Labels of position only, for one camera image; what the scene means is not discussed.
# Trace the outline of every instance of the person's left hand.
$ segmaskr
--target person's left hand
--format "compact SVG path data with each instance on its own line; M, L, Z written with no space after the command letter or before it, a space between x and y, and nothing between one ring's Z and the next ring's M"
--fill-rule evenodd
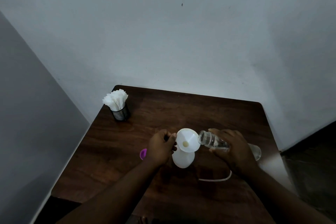
M173 151L177 150L175 147L176 137L176 133L172 134L166 129L162 129L154 134L149 140L145 160L152 161L158 167L167 163Z

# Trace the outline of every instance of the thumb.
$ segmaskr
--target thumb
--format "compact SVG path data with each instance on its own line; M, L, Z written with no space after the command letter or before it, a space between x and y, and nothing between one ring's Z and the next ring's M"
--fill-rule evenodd
M169 139L167 140L167 143L173 147L175 140L176 140L177 134L176 133L172 133L171 136L169 137Z
M216 157L224 160L225 162L227 162L227 160L229 159L228 152L223 149L210 148L209 151L212 152Z

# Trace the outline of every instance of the dark floor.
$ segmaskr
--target dark floor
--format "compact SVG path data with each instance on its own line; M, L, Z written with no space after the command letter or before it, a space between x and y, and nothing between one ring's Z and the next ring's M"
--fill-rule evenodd
M336 222L336 121L282 153L302 200ZM35 224L60 220L80 203L50 197ZM132 216L128 223L136 223Z

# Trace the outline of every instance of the curved white cable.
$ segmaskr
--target curved white cable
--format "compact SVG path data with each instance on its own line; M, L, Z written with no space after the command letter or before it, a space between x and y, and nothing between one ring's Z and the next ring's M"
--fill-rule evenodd
M226 177L225 179L218 179L218 180L207 180L207 179L198 179L199 181L204 181L204 182L222 182L222 181L226 181L228 179L230 179L232 175L232 171L230 170L230 174L228 177Z

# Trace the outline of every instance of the table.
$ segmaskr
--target table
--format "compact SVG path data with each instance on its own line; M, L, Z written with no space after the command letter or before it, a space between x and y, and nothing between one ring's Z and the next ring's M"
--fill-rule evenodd
M264 170L293 190L260 103L195 94L120 86L127 92L131 117L114 120L103 106L52 190L52 196L85 202L141 162L139 153L160 129L239 130L262 150ZM228 175L228 167L201 146L195 160L180 169L170 160L154 177L134 214L160 220L206 223L273 223L251 188L236 175L224 182L204 182Z

